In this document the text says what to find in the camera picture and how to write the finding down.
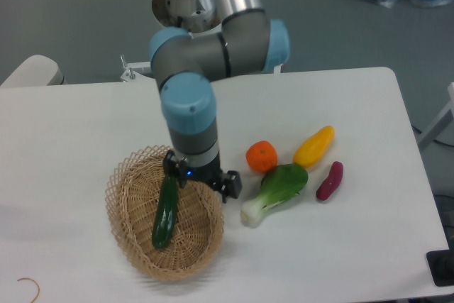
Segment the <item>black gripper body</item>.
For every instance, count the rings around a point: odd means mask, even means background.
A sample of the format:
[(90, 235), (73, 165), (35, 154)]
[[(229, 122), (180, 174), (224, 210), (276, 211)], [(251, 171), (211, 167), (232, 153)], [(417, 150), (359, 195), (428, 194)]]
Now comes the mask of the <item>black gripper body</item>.
[(195, 165), (188, 159), (186, 164), (186, 176), (189, 180), (203, 182), (212, 190), (219, 191), (221, 185), (221, 161), (217, 153), (209, 163), (205, 165)]

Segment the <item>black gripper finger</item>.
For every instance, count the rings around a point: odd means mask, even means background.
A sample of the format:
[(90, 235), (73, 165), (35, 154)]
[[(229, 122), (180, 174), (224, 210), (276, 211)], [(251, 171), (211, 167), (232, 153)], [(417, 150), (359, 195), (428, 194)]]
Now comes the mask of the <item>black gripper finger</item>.
[(184, 188), (187, 183), (187, 162), (185, 159), (179, 160), (172, 149), (169, 149), (165, 154), (162, 166), (164, 173), (173, 176), (180, 188)]
[(212, 189), (221, 194), (224, 204), (229, 198), (239, 198), (242, 191), (240, 173), (234, 170), (218, 173), (213, 180)]

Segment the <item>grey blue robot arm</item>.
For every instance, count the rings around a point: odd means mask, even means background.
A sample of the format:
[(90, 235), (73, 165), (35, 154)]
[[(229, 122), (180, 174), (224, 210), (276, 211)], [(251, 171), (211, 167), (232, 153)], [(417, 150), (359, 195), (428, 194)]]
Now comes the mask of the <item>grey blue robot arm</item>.
[(181, 185), (203, 182), (223, 198), (238, 198), (236, 171), (221, 169), (212, 82), (269, 72), (290, 56), (281, 20), (270, 19), (261, 0), (214, 0), (217, 33), (193, 36), (181, 26), (164, 28), (150, 40), (150, 69), (160, 94), (173, 149), (163, 161)]

